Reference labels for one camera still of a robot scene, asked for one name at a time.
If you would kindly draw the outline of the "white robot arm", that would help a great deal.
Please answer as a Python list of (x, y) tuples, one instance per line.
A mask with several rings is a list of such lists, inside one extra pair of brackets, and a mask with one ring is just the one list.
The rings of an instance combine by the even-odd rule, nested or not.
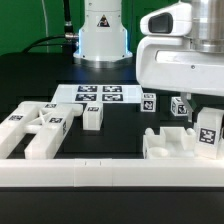
[(96, 68), (136, 60), (144, 88), (224, 96), (224, 0), (179, 0), (140, 20), (144, 38), (128, 50), (122, 0), (84, 0), (74, 61)]

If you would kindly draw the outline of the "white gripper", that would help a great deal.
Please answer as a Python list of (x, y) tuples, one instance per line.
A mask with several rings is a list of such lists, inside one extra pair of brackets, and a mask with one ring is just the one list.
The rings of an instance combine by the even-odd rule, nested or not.
[(224, 96), (224, 54), (190, 49), (182, 37), (144, 37), (137, 48), (136, 79), (143, 88), (181, 92), (192, 121), (191, 94)]

